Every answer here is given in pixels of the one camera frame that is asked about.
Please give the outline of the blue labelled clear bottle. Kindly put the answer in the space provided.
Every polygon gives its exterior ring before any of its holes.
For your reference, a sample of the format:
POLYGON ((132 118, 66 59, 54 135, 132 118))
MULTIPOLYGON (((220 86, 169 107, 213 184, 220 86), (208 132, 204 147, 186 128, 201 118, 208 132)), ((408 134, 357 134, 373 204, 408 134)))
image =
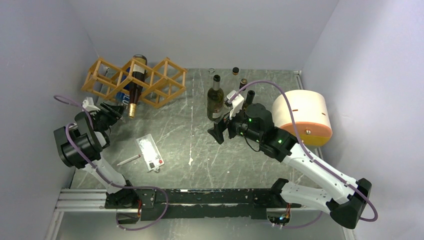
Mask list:
MULTIPOLYGON (((123 75, 123 77, 122 77, 122 82, 125 80, 127 78, 127 76, 126 75, 123 75)), ((126 91, 128 91, 129 92, 129 84, 127 84, 124 88, 123 88, 123 90, 126 90, 126 91)), ((129 94, 126 94, 126 93, 123 93, 123 92, 121 92, 121 91, 119 91, 116 95, 115 95, 115 100, 116 100, 116 102, 117 102, 117 105, 118 106, 124 106, 125 108, 127 108, 128 107, 128 105, 129 105, 129 101, 130 101, 130 96, 129 96, 129 94)))

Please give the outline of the dark bottle silver cap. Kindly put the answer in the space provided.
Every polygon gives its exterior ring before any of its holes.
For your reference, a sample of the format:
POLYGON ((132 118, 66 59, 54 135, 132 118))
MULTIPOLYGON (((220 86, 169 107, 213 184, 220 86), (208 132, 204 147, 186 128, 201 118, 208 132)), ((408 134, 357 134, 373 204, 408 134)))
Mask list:
POLYGON ((214 121, 221 117, 223 102, 224 102, 224 91, 220 87, 221 77, 215 74, 212 78, 212 87, 207 92, 207 112, 206 115, 209 120, 214 121))

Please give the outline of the clear round glass bottle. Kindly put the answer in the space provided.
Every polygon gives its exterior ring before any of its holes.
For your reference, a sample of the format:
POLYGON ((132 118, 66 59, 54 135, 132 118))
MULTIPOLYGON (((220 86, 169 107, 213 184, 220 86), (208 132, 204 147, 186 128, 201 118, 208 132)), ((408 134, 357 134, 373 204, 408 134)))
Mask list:
POLYGON ((228 103, 228 99, 231 97, 228 97, 228 94, 230 94, 233 90, 235 90, 236 92, 239 90, 239 78, 238 78, 239 73, 240 73, 240 69, 238 67, 232 68, 232 74, 230 75, 229 83, 228 83, 229 85, 224 95, 224 106, 227 109, 231 108, 231 104, 228 103))

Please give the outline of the dark green wine bottle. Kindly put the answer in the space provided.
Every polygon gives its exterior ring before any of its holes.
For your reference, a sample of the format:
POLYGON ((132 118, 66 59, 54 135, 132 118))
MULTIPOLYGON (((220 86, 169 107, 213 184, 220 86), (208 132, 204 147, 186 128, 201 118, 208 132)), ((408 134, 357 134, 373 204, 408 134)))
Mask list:
POLYGON ((253 103, 255 95, 256 95, 256 92, 254 90, 249 90, 247 92, 246 99, 245 99, 244 104, 243 104, 244 110, 246 110, 247 107, 249 107, 253 103))

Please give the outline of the clear whisky bottle black label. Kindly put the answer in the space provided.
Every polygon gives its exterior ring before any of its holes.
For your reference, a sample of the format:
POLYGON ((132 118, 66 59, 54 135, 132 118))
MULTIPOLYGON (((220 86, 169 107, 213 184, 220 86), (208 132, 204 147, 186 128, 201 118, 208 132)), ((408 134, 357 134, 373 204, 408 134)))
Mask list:
MULTIPOLYGON (((245 85, 247 85, 248 84, 248 80, 246 79, 246 78, 242 78, 241 80, 240 80, 240 82, 239 82, 239 89, 241 89, 241 88, 243 88, 245 85)), ((246 98, 246 93, 247 93, 247 90, 246 89, 244 89, 241 93, 240 93, 240 95, 242 95, 244 98, 246 98)))

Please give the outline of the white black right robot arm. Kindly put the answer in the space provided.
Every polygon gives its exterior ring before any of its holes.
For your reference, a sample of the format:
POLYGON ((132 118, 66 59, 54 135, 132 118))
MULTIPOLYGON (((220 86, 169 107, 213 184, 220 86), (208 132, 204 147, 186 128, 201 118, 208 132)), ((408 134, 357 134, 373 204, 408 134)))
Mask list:
POLYGON ((300 204, 320 210, 339 225, 355 229, 366 206, 372 183, 366 178, 355 179, 336 170, 306 148, 290 132, 274 125, 272 113, 260 103, 254 103, 234 116, 227 113, 217 119, 208 133, 218 144, 241 136, 258 143, 258 151, 302 172, 319 188, 279 179, 272 186, 270 202, 275 207, 285 203, 300 204))

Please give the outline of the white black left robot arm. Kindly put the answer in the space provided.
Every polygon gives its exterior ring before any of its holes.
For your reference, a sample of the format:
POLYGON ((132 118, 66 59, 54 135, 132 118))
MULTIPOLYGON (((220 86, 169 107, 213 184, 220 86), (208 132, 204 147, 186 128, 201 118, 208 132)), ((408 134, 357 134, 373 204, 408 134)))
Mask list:
POLYGON ((78 113, 73 127, 60 127, 53 134, 62 162, 93 175, 106 189, 108 207, 132 208, 139 202, 139 194, 101 154, 110 146, 106 130, 122 118, 124 109, 124 106, 101 103, 100 109, 90 110, 89 115, 78 113))

